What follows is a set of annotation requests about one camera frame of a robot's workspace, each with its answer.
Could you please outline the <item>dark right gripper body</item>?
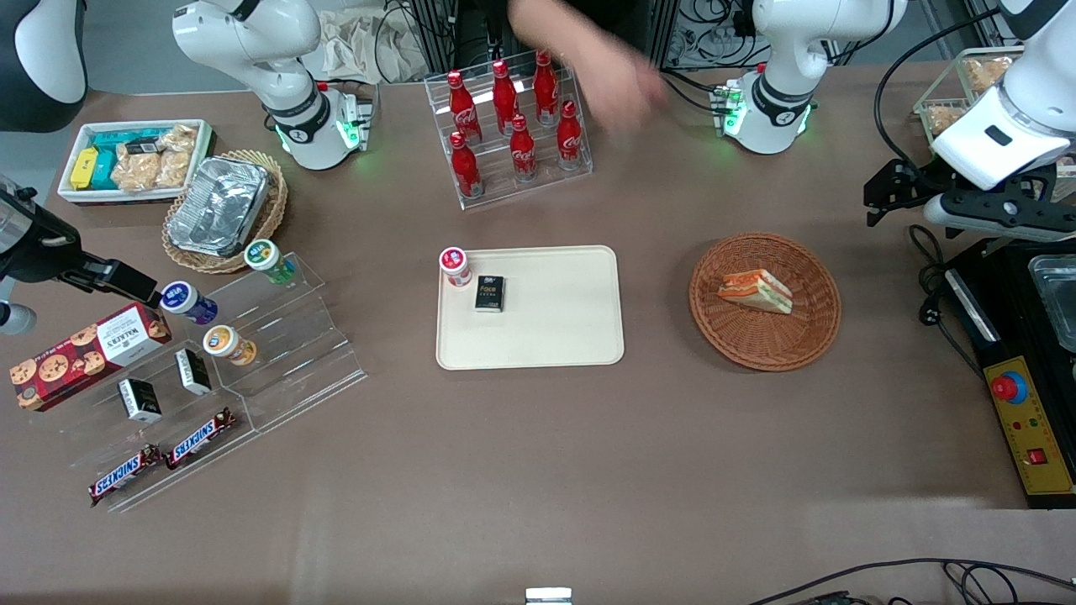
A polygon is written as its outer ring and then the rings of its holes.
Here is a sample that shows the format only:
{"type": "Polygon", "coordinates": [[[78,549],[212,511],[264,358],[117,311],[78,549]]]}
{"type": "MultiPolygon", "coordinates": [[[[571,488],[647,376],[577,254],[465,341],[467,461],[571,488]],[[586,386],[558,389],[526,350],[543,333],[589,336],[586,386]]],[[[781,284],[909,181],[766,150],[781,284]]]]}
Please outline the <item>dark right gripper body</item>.
{"type": "Polygon", "coordinates": [[[1,175],[1,276],[24,283],[82,268],[80,235],[34,201],[32,187],[1,175]]]}

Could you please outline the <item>person's bare hand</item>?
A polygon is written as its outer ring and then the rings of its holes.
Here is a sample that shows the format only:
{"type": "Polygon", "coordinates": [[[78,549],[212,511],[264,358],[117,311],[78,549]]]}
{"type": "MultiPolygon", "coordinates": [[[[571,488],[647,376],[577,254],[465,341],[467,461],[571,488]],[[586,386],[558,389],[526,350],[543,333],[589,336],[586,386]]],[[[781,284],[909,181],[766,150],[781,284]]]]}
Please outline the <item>person's bare hand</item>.
{"type": "Polygon", "coordinates": [[[589,39],[572,66],[589,111],[609,133],[642,127],[666,101],[657,69],[615,38],[589,39]]]}

